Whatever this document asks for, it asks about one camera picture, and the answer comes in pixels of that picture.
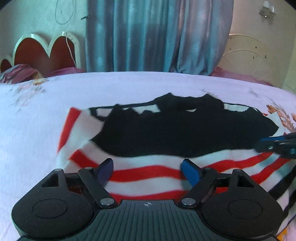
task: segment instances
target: metal pivot screw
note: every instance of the metal pivot screw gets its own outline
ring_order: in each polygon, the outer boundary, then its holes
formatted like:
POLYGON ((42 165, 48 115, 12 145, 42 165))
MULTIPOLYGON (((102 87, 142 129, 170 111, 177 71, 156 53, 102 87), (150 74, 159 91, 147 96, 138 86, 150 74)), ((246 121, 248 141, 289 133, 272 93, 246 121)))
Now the metal pivot screw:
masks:
POLYGON ((113 203, 115 203, 115 201, 112 198, 103 198, 103 199, 101 199, 100 203, 105 206, 110 206, 113 203))
POLYGON ((193 204, 195 204, 195 200, 193 198, 184 198, 181 200, 181 203, 185 206, 192 206, 193 204))

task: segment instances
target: wooden headboard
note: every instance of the wooden headboard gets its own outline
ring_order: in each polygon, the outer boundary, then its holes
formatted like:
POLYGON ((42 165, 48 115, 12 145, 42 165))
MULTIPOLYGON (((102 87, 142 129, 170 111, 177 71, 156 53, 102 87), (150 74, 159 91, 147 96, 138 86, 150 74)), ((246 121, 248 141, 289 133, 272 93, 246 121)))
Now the wooden headboard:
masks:
POLYGON ((0 60, 1 72, 16 64, 28 64, 43 76, 63 68, 81 68, 79 41, 69 32, 55 36, 49 45, 38 34, 24 35, 16 43, 12 57, 0 60))

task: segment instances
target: striped cloth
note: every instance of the striped cloth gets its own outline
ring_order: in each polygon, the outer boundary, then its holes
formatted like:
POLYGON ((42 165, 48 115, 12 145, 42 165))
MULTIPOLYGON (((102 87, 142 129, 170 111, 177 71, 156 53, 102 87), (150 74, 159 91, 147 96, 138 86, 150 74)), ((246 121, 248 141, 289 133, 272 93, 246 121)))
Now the striped cloth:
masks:
MULTIPOLYGON (((243 111, 241 108, 239 105, 231 106, 233 111, 243 111)), ((137 111, 142 112, 145 109, 151 110, 151 106, 139 107, 137 111)), ((114 171, 105 189, 117 202, 122 199, 179 200, 185 195, 191 186, 180 171, 183 158, 164 155, 122 158, 105 153, 91 141, 103 127, 104 122, 96 118, 98 113, 107 116, 110 112, 110 107, 69 110, 60 136, 57 167, 63 168, 65 172, 77 172, 83 167, 97 167, 111 157, 114 171)), ((274 136, 285 133, 277 113, 264 115, 279 126, 274 136)), ((223 150, 191 158, 191 161, 200 167, 212 167, 224 173, 232 173, 236 168, 243 169, 268 191, 284 210, 285 219, 279 233, 295 216, 294 160, 280 158, 274 153, 257 153, 255 150, 223 150)))

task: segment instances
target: pillow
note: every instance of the pillow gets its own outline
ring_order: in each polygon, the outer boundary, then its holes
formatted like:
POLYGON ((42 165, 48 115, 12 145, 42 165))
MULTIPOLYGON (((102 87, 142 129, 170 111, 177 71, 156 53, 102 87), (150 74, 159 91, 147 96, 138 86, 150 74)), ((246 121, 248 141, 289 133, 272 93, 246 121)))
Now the pillow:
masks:
POLYGON ((76 74, 76 73, 85 73, 85 71, 83 69, 79 69, 76 67, 69 67, 69 68, 63 68, 63 69, 58 69, 56 71, 53 71, 45 77, 48 78, 52 76, 58 76, 58 75, 64 75, 64 74, 76 74))
POLYGON ((227 79, 242 80, 242 81, 247 81, 247 82, 252 82, 252 83, 259 83, 259 84, 262 84, 262 85, 269 85, 269 86, 274 87, 274 85, 272 85, 271 83, 269 83, 267 81, 255 79, 250 75, 233 73, 233 72, 224 70, 224 69, 222 69, 220 67, 216 67, 214 69, 214 71, 210 74, 210 76, 227 78, 227 79))
POLYGON ((17 64, 0 74, 0 83, 17 84, 36 78, 42 78, 38 70, 27 64, 17 64))

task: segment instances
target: black fabric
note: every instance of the black fabric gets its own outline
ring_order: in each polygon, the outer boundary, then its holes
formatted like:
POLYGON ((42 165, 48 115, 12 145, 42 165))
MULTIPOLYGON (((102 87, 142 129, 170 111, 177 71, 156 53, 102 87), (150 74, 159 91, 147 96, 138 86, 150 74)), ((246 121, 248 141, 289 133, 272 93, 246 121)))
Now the black fabric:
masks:
POLYGON ((11 0, 0 0, 0 10, 5 7, 11 0))
POLYGON ((160 112, 138 114, 132 108, 123 110, 115 105, 92 141, 115 156, 192 158, 224 149, 252 149, 261 138, 278 130, 258 110, 225 110, 222 101, 208 94, 194 98, 169 93, 149 104, 156 104, 160 112))
POLYGON ((97 114, 96 114, 96 110, 97 110, 97 108, 89 108, 89 110, 90 110, 90 112, 91 112, 91 115, 92 116, 94 116, 94 117, 96 117, 97 119, 99 119, 100 121, 105 121, 106 120, 106 117, 104 117, 104 116, 98 116, 97 114))
POLYGON ((289 197, 289 203, 284 209, 284 219, 289 215, 290 208, 296 203, 296 190, 289 197))
POLYGON ((292 171, 285 176, 282 180, 280 180, 268 193, 275 199, 279 199, 285 191, 292 184, 294 178, 296 177, 296 166, 292 169, 292 171))

